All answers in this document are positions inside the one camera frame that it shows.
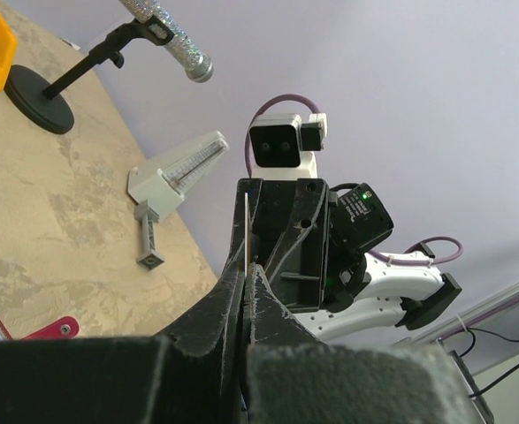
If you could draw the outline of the red leather card holder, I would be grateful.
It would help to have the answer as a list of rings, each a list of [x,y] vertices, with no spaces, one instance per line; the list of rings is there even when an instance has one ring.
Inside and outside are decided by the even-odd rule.
[[[69,315],[54,319],[46,314],[35,318],[0,314],[0,341],[71,339],[79,333],[79,322]]]

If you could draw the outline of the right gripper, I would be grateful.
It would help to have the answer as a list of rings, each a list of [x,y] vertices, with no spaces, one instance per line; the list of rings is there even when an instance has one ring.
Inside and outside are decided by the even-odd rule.
[[[370,282],[365,254],[393,231],[393,220],[372,188],[366,183],[332,187],[336,202],[329,230],[329,188],[322,179],[240,179],[228,261],[243,274],[245,192],[249,267],[258,258],[275,296],[289,309],[318,309],[323,298],[325,309],[349,307]],[[257,208],[259,236],[254,228]]]

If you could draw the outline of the aluminium frame rail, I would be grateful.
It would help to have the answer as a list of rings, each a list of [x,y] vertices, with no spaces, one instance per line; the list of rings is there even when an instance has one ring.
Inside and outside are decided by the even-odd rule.
[[[464,313],[457,314],[449,321],[425,331],[418,336],[405,337],[395,343],[398,346],[419,345],[432,343],[438,339],[448,339],[451,336],[488,320],[508,309],[519,306],[519,283],[496,293],[489,299],[476,304]]]

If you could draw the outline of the white metronome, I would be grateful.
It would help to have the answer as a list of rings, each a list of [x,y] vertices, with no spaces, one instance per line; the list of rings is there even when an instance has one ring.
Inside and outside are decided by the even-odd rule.
[[[134,218],[141,226],[138,265],[152,270],[164,263],[156,249],[154,225],[176,211],[228,150],[225,136],[213,131],[156,155],[128,172],[126,190],[135,202]]]

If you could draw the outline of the silver glitter microphone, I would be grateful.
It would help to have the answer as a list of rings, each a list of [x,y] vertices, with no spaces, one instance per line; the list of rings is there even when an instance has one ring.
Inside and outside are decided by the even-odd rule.
[[[132,16],[145,25],[193,82],[207,82],[213,75],[211,58],[189,38],[159,1],[120,1]]]

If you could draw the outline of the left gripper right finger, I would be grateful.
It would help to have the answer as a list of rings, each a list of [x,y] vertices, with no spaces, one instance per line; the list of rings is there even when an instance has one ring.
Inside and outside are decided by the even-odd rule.
[[[327,345],[249,270],[246,403],[251,423],[473,423],[454,362],[435,346]]]

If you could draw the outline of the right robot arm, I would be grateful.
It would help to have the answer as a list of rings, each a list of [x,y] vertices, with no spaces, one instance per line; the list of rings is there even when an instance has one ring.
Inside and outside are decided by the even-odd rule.
[[[379,253],[392,232],[365,183],[244,178],[237,186],[233,247],[257,269],[256,286],[323,341],[379,327],[421,329],[460,295],[427,241]]]

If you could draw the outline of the black microphone stand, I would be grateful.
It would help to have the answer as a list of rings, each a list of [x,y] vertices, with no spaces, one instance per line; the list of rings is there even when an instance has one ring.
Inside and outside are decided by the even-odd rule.
[[[20,112],[43,130],[65,134],[74,126],[74,115],[62,96],[64,90],[107,60],[121,68],[125,62],[121,50],[134,39],[146,39],[157,46],[164,46],[173,37],[173,31],[155,16],[145,23],[134,19],[108,33],[102,42],[52,83],[24,65],[12,65],[4,92]]]

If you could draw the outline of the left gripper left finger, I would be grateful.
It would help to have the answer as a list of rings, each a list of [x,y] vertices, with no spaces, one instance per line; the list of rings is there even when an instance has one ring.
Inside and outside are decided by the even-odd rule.
[[[153,336],[0,342],[0,423],[239,422],[245,259]]]

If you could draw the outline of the gold credit card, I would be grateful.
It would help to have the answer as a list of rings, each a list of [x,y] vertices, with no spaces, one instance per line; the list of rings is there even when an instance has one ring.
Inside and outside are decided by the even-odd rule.
[[[247,278],[250,256],[250,215],[249,215],[249,196],[244,193],[244,273]]]

